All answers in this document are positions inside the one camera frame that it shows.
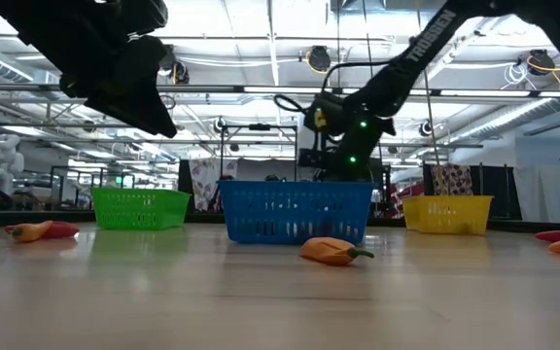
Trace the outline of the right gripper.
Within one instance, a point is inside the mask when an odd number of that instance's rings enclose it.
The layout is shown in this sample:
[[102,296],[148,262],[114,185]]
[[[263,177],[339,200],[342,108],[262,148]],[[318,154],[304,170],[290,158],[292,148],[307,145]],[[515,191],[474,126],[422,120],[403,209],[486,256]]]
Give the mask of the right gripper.
[[335,149],[298,151],[298,168],[309,170],[314,182],[358,181],[381,136],[396,135],[392,118],[378,117],[366,106],[342,107],[348,128],[340,135]]

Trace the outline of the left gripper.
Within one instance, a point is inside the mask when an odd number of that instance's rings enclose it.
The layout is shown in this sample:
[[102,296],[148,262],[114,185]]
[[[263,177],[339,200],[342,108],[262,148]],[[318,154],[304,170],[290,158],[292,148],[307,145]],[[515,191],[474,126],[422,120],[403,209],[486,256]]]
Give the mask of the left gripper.
[[177,128],[157,89],[164,44],[128,42],[130,0],[0,0],[0,16],[62,75],[60,89],[90,109],[147,133],[171,138]]

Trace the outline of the blue plastic basket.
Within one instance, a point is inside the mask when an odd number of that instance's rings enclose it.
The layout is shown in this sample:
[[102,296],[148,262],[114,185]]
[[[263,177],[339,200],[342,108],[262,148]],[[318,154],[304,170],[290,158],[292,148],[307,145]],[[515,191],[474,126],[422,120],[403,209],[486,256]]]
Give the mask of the blue plastic basket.
[[359,244],[374,184],[225,180],[218,187],[234,242],[301,245],[333,237]]

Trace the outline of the orange toy chili pepper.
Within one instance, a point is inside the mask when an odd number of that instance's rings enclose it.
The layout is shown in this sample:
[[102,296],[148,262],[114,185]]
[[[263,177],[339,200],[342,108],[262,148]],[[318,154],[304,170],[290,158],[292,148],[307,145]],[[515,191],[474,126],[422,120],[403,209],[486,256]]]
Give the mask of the orange toy chili pepper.
[[53,225],[52,221],[40,224],[19,224],[8,231],[16,243],[29,243],[39,240]]
[[347,266],[358,257],[374,258],[373,253],[332,237],[308,239],[301,246],[299,255],[304,259],[331,266]]

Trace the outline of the white building pillar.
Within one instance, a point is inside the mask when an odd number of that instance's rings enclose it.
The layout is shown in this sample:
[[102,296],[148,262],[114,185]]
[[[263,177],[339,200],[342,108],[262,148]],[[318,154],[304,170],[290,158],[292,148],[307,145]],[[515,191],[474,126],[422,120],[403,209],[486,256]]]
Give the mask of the white building pillar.
[[312,149],[315,141],[315,132],[305,126],[305,115],[298,116],[297,121],[297,146],[301,149]]

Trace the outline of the long LED light bar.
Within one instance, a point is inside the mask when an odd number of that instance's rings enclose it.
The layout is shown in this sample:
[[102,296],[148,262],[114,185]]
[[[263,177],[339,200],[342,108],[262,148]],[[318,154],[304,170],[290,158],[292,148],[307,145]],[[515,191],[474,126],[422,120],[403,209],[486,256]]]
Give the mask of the long LED light bar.
[[[319,87],[244,87],[246,93],[292,93],[314,94],[321,91]],[[359,89],[355,87],[326,87],[325,91],[335,94],[352,94]],[[411,89],[409,95],[435,95],[435,96],[489,96],[499,95],[502,90],[495,89]]]

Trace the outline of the floral patterned cloth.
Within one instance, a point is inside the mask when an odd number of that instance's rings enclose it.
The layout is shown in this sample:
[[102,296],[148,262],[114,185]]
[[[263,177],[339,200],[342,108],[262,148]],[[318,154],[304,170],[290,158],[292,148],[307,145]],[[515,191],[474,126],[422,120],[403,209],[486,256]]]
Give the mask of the floral patterned cloth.
[[200,158],[190,161],[194,209],[201,212],[222,210],[218,182],[221,179],[234,179],[237,174],[236,160],[219,158]]

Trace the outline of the green plastic basket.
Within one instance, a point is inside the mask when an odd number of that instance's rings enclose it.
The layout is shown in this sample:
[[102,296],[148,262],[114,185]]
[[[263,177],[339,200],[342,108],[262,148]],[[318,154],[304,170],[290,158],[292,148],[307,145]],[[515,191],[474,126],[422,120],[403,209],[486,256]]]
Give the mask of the green plastic basket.
[[184,224],[191,195],[160,189],[93,188],[96,223],[104,229],[161,230]]

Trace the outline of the white humanoid robot figure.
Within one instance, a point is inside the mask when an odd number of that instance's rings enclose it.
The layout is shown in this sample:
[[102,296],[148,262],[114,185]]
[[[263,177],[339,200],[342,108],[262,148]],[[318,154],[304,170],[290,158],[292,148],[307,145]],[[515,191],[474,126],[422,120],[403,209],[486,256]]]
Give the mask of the white humanoid robot figure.
[[24,170],[24,156],[17,150],[20,138],[15,134],[0,134],[0,190],[13,193],[15,176]]

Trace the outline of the red brown patterned cloth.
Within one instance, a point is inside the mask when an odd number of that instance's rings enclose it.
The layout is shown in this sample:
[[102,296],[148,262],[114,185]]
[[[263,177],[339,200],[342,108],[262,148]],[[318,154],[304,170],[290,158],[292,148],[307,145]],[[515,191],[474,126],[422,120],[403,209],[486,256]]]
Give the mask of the red brown patterned cloth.
[[471,168],[446,163],[431,167],[435,195],[473,195]]

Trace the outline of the yellow plastic basket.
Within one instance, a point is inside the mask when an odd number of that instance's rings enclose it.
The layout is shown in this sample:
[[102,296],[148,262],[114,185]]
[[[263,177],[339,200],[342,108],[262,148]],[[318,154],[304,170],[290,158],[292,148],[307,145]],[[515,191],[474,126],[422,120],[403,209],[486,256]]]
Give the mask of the yellow plastic basket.
[[408,229],[428,234],[485,235],[490,195],[422,195],[402,201]]

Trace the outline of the black fabric partition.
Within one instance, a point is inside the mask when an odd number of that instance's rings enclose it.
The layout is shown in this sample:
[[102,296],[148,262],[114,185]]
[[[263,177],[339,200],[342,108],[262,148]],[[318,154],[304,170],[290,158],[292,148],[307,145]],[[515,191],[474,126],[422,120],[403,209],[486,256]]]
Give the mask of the black fabric partition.
[[473,194],[492,197],[489,220],[522,220],[512,167],[480,164],[471,167],[471,176]]

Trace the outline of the white hanging sheet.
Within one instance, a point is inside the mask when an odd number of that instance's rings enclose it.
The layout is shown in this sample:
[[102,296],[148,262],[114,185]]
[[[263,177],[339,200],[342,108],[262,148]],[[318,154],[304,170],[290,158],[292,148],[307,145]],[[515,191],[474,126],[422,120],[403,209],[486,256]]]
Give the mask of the white hanging sheet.
[[560,166],[519,166],[513,176],[522,220],[560,224]]

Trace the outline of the black metal gantry frame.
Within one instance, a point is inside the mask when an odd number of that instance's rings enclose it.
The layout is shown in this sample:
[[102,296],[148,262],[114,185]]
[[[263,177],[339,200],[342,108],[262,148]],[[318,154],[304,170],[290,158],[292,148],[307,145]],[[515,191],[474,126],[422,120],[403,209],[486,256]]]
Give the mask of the black metal gantry frame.
[[298,179],[298,127],[296,125],[279,125],[268,123],[249,123],[246,125],[223,124],[220,131],[220,165],[224,165],[226,144],[263,145],[264,141],[232,141],[231,138],[242,129],[250,131],[270,132],[277,131],[281,136],[294,146],[294,180]]

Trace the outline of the silver ventilation duct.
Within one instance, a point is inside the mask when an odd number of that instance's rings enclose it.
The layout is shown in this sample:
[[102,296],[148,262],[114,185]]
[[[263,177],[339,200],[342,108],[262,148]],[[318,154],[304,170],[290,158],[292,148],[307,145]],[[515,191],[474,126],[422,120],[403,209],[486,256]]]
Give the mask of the silver ventilation duct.
[[496,128],[506,125],[526,115],[538,112],[541,108],[548,106],[552,102],[551,98],[540,99],[518,106],[506,106],[488,116],[469,124],[449,137],[445,144],[453,144],[486,134]]

